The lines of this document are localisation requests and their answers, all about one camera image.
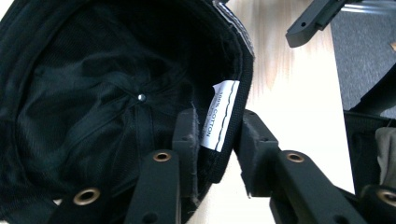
light wood surface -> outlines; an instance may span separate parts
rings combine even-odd
[[[310,0],[230,0],[255,48],[247,108],[271,129],[282,149],[307,154],[334,185],[353,192],[330,26],[290,49],[285,33]],[[190,224],[274,223],[268,199],[249,199],[232,156]]]

black fabric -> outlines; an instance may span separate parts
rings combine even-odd
[[[56,207],[57,205],[51,200],[38,199],[33,203],[29,203],[23,209],[8,213],[5,220],[16,224],[47,223]]]
[[[381,127],[394,127],[393,119],[344,112],[346,138],[355,191],[360,194],[367,185],[379,185],[379,165],[375,131]]]
[[[0,36],[0,218],[82,186],[132,188],[177,114],[194,107],[203,125],[212,86],[240,80],[221,153],[199,152],[199,198],[220,181],[253,57],[212,2],[16,0]]]

brass grommet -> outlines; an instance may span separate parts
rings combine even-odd
[[[376,195],[378,196],[379,199],[381,199],[382,202],[387,203],[393,207],[396,207],[396,194],[385,190],[385,189],[380,189]]]
[[[172,158],[172,156],[166,152],[160,152],[154,155],[154,160],[155,161],[169,161]]]
[[[100,197],[100,190],[97,188],[88,188],[80,191],[73,199],[76,205],[87,205],[95,202]]]
[[[294,162],[303,162],[304,161],[304,157],[302,157],[296,153],[289,153],[287,155],[287,158],[289,161],[294,161]]]

care label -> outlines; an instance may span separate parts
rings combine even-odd
[[[201,146],[221,152],[238,87],[239,81],[231,80],[225,80],[213,86],[215,96],[207,113]]]

black plastic bracket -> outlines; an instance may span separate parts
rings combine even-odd
[[[247,195],[269,197],[270,184],[274,182],[271,180],[274,158],[280,149],[276,138],[256,113],[245,110],[240,139],[234,150]]]
[[[307,43],[317,30],[323,31],[348,0],[314,0],[289,28],[286,39],[291,48]]]
[[[285,202],[284,197],[287,196],[299,223],[366,223],[341,191],[305,154],[280,152],[276,160],[276,176],[286,195],[275,199]],[[273,213],[277,213],[274,217],[285,216],[275,205],[276,201],[271,203]]]
[[[171,150],[156,150],[144,159],[124,223],[180,223],[179,159]]]

